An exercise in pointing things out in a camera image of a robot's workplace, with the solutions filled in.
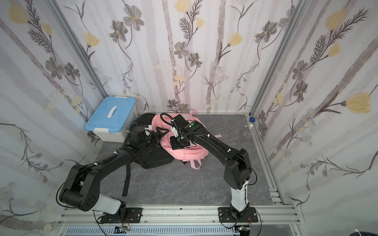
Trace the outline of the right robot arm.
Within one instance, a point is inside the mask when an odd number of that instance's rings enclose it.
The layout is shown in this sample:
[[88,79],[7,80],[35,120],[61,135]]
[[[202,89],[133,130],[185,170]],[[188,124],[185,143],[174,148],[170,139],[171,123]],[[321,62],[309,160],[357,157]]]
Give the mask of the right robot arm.
[[253,172],[247,151],[225,144],[197,121],[180,122],[176,117],[171,121],[171,126],[177,131],[177,136],[170,139],[173,149],[183,149],[189,143],[197,144],[222,163],[224,181],[231,188],[231,216],[236,222],[241,221],[250,206],[247,190]]

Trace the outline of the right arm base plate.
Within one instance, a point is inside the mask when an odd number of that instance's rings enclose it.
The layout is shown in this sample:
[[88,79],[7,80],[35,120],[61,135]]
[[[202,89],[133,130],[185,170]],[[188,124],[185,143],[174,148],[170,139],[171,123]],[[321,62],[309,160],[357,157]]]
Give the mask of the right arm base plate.
[[259,217],[254,207],[246,207],[239,212],[232,207],[219,207],[218,216],[220,223],[258,223]]

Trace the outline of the pink backpack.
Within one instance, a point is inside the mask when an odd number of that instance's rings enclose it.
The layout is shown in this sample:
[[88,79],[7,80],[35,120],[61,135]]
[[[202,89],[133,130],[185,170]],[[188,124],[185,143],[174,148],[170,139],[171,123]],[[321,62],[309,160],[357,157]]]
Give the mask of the pink backpack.
[[200,122],[199,119],[192,116],[192,114],[181,114],[189,124],[185,127],[184,131],[178,137],[181,140],[190,141],[189,148],[173,150],[170,143],[170,137],[174,136],[171,126],[165,124],[160,119],[160,114],[157,114],[152,121],[154,130],[156,127],[169,129],[161,140],[161,146],[171,154],[175,159],[183,162],[190,162],[191,167],[198,170],[201,167],[201,160],[204,159],[209,153],[219,155],[221,160],[224,160],[223,153],[227,152],[228,146],[223,144],[216,136],[211,135],[206,127]]

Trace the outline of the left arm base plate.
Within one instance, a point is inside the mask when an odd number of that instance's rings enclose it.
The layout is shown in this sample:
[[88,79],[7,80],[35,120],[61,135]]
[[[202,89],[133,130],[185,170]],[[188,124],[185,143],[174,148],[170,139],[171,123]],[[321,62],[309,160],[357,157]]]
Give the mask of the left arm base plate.
[[142,207],[120,208],[116,214],[104,213],[100,217],[100,223],[140,223],[142,212]]

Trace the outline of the black backpack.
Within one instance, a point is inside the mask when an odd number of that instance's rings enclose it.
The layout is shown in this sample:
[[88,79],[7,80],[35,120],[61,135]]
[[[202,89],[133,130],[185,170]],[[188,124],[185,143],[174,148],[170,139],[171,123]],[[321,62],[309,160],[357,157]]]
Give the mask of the black backpack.
[[[147,113],[137,118],[131,125],[130,130],[134,126],[143,126],[145,128],[152,128],[152,121],[156,114]],[[129,146],[129,131],[128,136],[125,139],[123,150],[129,153],[131,162],[139,164],[144,169],[151,169],[162,165],[169,164],[173,161],[174,157],[169,154],[162,146],[156,147],[150,145],[148,147],[137,149]]]

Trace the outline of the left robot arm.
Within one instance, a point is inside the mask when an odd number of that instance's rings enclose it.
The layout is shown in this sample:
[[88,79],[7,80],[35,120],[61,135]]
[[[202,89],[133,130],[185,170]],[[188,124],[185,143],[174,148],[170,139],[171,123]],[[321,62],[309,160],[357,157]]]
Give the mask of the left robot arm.
[[102,212],[104,223],[124,223],[131,214],[127,204],[101,194],[101,181],[119,168],[126,166],[123,196],[127,196],[132,162],[150,169],[173,160],[172,156],[160,145],[162,138],[168,132],[168,129],[159,127],[156,130],[145,129],[142,125],[133,127],[128,132],[123,145],[109,157],[87,165],[74,165],[66,181],[58,190],[57,203],[66,208]]

